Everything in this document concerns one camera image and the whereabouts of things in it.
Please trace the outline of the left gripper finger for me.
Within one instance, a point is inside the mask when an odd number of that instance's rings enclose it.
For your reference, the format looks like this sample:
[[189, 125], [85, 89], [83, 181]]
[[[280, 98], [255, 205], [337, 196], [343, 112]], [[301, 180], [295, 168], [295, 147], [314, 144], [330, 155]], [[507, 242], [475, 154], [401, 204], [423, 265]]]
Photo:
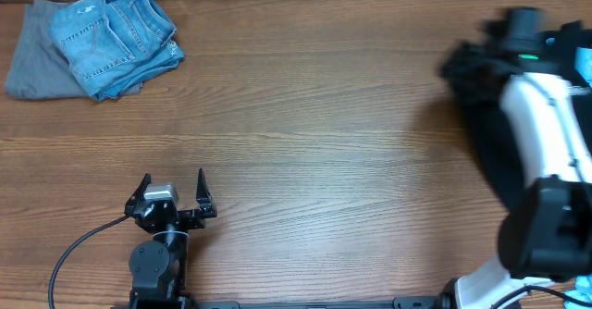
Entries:
[[195, 199], [201, 209], [202, 218], [217, 217], [216, 204], [207, 187], [204, 170], [202, 168], [200, 168], [198, 172]]
[[152, 183], [151, 175], [149, 173], [146, 173], [144, 175], [144, 177], [142, 178], [140, 185], [137, 187], [137, 189], [134, 191], [134, 193], [131, 195], [131, 197], [125, 203], [125, 207], [124, 207], [124, 215], [125, 216], [133, 216], [138, 204], [144, 200], [144, 197], [143, 197], [144, 193], [145, 193], [148, 185], [151, 183]]

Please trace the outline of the black polo shirt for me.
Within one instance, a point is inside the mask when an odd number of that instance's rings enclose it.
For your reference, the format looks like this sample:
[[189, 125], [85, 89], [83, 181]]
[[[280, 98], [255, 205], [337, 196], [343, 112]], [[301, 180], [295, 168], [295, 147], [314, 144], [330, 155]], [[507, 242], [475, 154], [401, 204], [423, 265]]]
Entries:
[[[481, 44], [459, 43], [441, 65], [439, 75], [448, 83], [460, 109], [478, 165], [503, 205], [512, 210], [523, 199], [523, 169], [510, 124], [495, 94], [510, 73], [486, 63], [499, 52], [499, 43], [510, 32], [506, 22], [489, 21], [485, 33], [486, 40]], [[575, 87], [574, 111], [590, 144], [591, 88], [575, 61], [578, 50], [591, 48], [591, 30], [577, 20], [540, 35], [544, 53], [559, 61], [561, 75]]]

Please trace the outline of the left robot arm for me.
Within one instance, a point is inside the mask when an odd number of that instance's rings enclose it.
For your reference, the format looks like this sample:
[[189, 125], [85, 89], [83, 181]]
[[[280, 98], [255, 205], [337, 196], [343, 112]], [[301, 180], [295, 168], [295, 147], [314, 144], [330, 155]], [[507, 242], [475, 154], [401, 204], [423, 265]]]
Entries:
[[130, 308], [195, 308], [194, 298], [185, 291], [189, 259], [189, 232], [203, 229], [207, 218], [217, 216], [204, 172], [197, 176], [197, 206], [178, 209], [179, 196], [171, 183], [155, 185], [150, 175], [125, 205], [124, 214], [152, 235], [132, 251], [129, 270], [132, 288]]

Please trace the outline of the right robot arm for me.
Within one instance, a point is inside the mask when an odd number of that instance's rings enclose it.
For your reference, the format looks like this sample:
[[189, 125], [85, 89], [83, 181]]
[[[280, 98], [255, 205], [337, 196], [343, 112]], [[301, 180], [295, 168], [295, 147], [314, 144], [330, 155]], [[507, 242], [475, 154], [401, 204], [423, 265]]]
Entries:
[[591, 271], [591, 153], [574, 98], [586, 95], [549, 54], [542, 13], [512, 7], [441, 68], [475, 153], [508, 209], [496, 254], [451, 281], [442, 308], [514, 308], [533, 290]]

